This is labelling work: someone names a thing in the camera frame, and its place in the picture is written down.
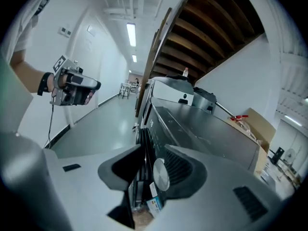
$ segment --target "plastic bottle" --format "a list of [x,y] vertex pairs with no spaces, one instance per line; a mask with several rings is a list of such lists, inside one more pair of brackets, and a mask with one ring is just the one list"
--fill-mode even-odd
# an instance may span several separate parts
[[186,67],[184,72],[183,72],[183,76],[187,77],[188,76],[188,68]]

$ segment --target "white sleeve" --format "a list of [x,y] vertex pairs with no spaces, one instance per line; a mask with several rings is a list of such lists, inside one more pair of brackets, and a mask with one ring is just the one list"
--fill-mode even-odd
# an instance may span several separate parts
[[27,49],[32,44],[32,29],[38,24],[39,17],[37,15],[34,15],[27,26],[24,28],[22,34],[19,36],[14,52],[16,51],[22,51]]

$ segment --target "cable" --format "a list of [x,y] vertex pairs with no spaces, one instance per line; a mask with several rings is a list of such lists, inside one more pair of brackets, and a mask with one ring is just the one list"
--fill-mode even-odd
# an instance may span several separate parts
[[[51,101],[52,102],[54,102],[54,98],[56,96],[56,95],[53,95],[53,91],[54,91],[54,88],[51,92]],[[51,132],[52,117],[53,117],[53,104],[51,105],[51,117],[50,117],[49,131],[48,131],[48,139],[47,139],[47,141],[44,145],[44,147],[45,147],[47,142],[49,141],[48,149],[50,149],[50,147],[51,147],[50,132]]]

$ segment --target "door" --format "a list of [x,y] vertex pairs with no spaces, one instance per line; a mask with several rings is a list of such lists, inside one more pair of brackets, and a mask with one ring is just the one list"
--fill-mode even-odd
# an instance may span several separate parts
[[[83,75],[99,80],[105,31],[92,13],[81,24],[71,60],[78,61]],[[73,122],[76,123],[86,114],[98,107],[98,92],[87,105],[71,106]]]

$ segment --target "hallway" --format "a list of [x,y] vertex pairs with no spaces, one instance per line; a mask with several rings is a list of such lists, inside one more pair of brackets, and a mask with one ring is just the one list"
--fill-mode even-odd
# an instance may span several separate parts
[[136,95],[115,97],[81,119],[52,147],[58,158],[103,153],[135,143]]

